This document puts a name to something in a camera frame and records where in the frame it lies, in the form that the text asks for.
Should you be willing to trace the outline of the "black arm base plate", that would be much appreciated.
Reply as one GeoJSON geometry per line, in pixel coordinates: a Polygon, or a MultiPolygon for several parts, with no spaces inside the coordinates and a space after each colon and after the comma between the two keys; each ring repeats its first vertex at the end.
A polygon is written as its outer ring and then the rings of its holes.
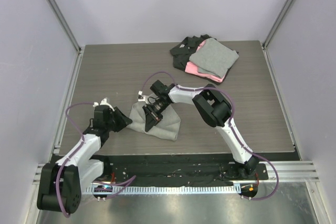
{"type": "Polygon", "coordinates": [[[267,180],[265,164],[248,175],[230,154],[94,155],[104,162],[106,176],[117,183],[134,177],[137,187],[230,186],[234,182],[267,180]]]}

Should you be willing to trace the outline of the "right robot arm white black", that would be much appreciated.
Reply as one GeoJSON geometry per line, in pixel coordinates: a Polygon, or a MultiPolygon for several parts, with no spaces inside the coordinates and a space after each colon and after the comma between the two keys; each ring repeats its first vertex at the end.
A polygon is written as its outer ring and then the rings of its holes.
{"type": "Polygon", "coordinates": [[[155,81],[150,90],[156,95],[151,102],[139,91],[138,100],[145,102],[142,107],[145,115],[145,131],[148,132],[163,120],[163,111],[173,103],[190,104],[196,107],[203,121],[217,129],[231,150],[237,173],[242,179],[250,179],[256,173],[259,158],[247,145],[235,121],[235,108],[228,96],[212,84],[205,87],[189,88],[177,84],[164,85],[155,81]]]}

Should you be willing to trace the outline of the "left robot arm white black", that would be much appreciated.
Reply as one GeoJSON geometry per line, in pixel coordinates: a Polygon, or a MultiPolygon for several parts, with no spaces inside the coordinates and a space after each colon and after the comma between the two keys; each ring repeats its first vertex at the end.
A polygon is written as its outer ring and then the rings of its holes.
{"type": "Polygon", "coordinates": [[[80,131],[78,143],[61,159],[42,167],[37,208],[61,212],[66,218],[74,213],[84,189],[96,178],[107,181],[112,174],[110,166],[92,156],[108,140],[110,132],[120,132],[132,123],[118,107],[103,99],[91,102],[93,117],[85,131],[80,131]]]}

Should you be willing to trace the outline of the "grey cloth napkin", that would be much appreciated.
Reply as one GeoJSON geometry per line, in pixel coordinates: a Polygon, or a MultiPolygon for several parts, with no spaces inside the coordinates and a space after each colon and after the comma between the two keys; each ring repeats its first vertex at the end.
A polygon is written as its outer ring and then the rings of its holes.
{"type": "Polygon", "coordinates": [[[163,119],[154,127],[152,127],[148,132],[145,131],[145,113],[142,107],[145,102],[136,102],[132,105],[129,118],[132,123],[127,126],[127,128],[134,130],[136,132],[144,133],[147,135],[152,135],[163,140],[176,141],[181,119],[172,106],[168,106],[163,112],[163,119]]]}

